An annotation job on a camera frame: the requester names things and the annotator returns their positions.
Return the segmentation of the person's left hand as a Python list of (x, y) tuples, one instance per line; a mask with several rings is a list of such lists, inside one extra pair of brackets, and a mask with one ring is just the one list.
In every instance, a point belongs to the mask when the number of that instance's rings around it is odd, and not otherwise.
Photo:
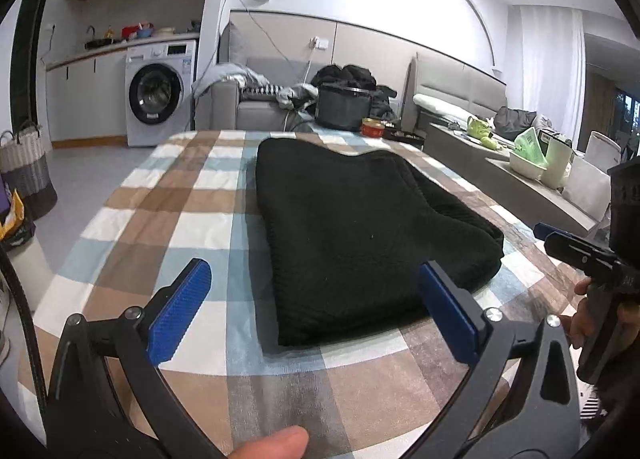
[(309, 434), (298, 425), (287, 427), (262, 439), (244, 443), (229, 459), (300, 459), (304, 457)]

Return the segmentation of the person's right hand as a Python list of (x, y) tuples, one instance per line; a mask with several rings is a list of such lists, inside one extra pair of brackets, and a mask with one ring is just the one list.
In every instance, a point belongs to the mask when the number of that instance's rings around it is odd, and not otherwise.
[(587, 292), (590, 285), (591, 279), (589, 277), (585, 277), (576, 283), (574, 294), (580, 297), (576, 312), (572, 316), (560, 316), (565, 335), (574, 349), (581, 349), (586, 339), (594, 332), (594, 323), (588, 309)]

